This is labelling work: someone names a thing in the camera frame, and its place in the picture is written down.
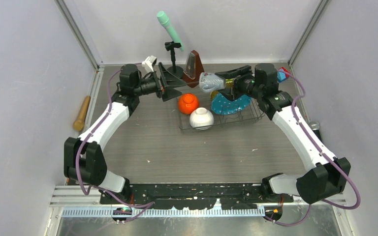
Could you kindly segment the woven bamboo plate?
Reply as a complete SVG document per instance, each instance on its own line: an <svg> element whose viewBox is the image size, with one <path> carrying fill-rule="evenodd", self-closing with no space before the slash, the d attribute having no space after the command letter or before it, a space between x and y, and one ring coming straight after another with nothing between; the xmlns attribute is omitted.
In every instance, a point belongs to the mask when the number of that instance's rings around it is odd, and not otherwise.
<svg viewBox="0 0 378 236"><path fill-rule="evenodd" d="M233 88L233 83L229 82L226 83L225 89L232 89ZM210 99L213 100L217 95L222 95L221 90L214 90L210 93Z"/></svg>

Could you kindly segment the grey printed mug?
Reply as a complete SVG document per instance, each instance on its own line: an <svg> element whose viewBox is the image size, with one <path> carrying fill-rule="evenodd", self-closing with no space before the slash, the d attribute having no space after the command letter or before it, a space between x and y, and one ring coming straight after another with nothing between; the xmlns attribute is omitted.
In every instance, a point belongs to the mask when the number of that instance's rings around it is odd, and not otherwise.
<svg viewBox="0 0 378 236"><path fill-rule="evenodd" d="M204 93L221 90L226 87L226 80L215 73L202 72L199 77L199 87Z"/></svg>

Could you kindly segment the blue dotted plate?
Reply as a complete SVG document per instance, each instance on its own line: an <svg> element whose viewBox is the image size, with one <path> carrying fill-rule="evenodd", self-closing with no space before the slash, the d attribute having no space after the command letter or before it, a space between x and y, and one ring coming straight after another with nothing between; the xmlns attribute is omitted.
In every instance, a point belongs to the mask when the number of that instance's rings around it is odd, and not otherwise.
<svg viewBox="0 0 378 236"><path fill-rule="evenodd" d="M211 102L211 110L217 115L232 115L244 110L251 103L251 98L242 95L234 101L229 101L221 93L218 93Z"/></svg>

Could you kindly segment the orange bowl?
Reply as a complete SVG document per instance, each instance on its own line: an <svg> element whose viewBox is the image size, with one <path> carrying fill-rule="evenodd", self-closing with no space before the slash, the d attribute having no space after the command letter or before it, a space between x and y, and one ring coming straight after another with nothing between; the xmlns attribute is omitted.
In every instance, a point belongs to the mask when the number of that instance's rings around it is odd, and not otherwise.
<svg viewBox="0 0 378 236"><path fill-rule="evenodd" d="M178 110L185 115L190 115L200 106L197 96L192 93L185 93L180 96L177 105Z"/></svg>

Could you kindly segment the white bowl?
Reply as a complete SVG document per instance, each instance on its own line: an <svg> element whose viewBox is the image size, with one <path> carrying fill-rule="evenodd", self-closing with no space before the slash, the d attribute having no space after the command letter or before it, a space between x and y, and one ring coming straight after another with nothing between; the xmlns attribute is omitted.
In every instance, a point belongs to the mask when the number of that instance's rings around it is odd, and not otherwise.
<svg viewBox="0 0 378 236"><path fill-rule="evenodd" d="M205 130L212 127L214 124L213 114L206 108L199 107L194 110L189 117L189 124L196 130Z"/></svg>

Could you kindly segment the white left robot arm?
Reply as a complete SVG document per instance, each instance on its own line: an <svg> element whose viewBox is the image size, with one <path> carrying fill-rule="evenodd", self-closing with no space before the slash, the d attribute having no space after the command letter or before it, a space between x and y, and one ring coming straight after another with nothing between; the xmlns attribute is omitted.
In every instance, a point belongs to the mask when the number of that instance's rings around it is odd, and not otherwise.
<svg viewBox="0 0 378 236"><path fill-rule="evenodd" d="M105 146L134 113L141 96L155 94L165 102L182 95L177 89L186 86L186 82L167 71L162 63L158 64L158 71L150 69L145 76L136 64L126 64L111 77L119 80L116 91L108 95L105 111L85 132L64 143L63 174L80 186L89 184L110 191L118 203L124 204L131 198L131 190L126 187L129 180L108 170L103 155Z"/></svg>

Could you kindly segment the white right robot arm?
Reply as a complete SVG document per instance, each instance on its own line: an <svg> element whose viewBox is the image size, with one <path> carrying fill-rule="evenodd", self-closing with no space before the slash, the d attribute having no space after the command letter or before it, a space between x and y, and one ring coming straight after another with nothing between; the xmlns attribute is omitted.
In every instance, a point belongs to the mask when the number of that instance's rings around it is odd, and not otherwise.
<svg viewBox="0 0 378 236"><path fill-rule="evenodd" d="M224 81L233 81L231 88L219 90L228 100L246 95L257 101L259 109L287 136L306 170L302 176L278 173L263 178L263 199L273 202L281 194L289 194L314 204L343 193L349 181L350 162L345 157L337 158L312 131L296 100L279 89L278 71L273 64L259 63L255 68L246 65L217 75Z"/></svg>

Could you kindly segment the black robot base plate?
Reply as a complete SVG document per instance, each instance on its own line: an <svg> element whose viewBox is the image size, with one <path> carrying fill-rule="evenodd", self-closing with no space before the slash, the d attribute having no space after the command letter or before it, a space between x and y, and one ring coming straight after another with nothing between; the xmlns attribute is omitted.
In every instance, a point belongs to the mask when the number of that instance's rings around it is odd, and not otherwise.
<svg viewBox="0 0 378 236"><path fill-rule="evenodd" d="M252 209L256 204L292 203L288 194L270 194L260 183L164 183L128 184L120 193L100 190L100 203L125 202L138 208L183 210Z"/></svg>

